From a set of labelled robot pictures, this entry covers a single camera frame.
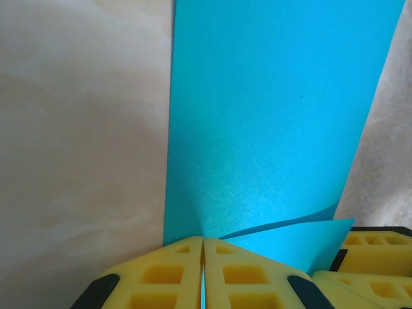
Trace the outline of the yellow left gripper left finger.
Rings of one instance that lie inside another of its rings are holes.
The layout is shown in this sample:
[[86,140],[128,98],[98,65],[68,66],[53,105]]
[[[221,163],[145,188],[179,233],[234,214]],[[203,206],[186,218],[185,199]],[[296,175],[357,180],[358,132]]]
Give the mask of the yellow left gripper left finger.
[[202,248],[202,237],[189,237],[116,265],[73,309],[200,309]]

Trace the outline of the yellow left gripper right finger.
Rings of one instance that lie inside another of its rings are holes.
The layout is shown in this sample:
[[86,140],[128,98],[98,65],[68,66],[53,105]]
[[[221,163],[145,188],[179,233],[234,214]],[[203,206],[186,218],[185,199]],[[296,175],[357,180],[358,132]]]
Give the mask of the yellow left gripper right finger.
[[206,238],[206,309],[335,309],[304,272]]

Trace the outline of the blue square paper sheet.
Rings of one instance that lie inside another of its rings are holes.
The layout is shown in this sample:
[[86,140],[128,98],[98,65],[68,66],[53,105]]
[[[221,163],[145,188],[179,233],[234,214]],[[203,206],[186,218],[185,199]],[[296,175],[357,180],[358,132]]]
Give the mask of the blue square paper sheet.
[[176,0],[164,243],[220,238],[313,274],[405,0]]

